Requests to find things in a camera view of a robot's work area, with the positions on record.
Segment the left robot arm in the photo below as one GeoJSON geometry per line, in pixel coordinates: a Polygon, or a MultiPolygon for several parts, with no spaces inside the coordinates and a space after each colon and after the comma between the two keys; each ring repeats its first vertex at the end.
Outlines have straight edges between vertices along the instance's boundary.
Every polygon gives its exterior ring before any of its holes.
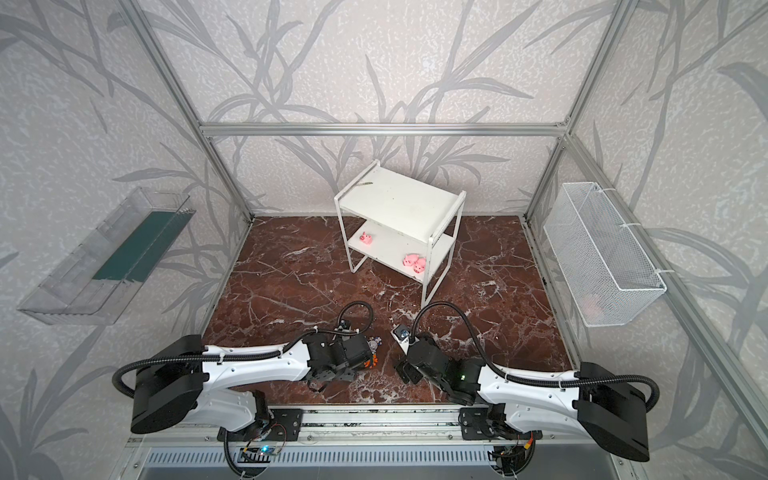
{"type": "Polygon", "coordinates": [[[118,368],[112,384],[133,402],[134,434],[205,424],[251,439],[275,420],[264,394],[244,386],[350,382],[375,360],[370,340],[355,331],[314,329],[288,343],[243,348],[206,345],[201,336],[187,335],[149,359],[118,368]]]}

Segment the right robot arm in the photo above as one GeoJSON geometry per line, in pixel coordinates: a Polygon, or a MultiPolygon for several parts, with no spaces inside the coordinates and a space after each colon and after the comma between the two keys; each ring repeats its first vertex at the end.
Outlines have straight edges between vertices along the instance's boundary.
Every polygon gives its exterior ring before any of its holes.
{"type": "Polygon", "coordinates": [[[523,440],[559,433],[592,439],[603,450],[635,462],[650,458],[647,413],[651,398],[598,364],[576,371],[536,372],[455,359],[426,334],[392,332],[405,357],[396,370],[404,383],[425,380],[461,407],[466,438],[523,440]]]}

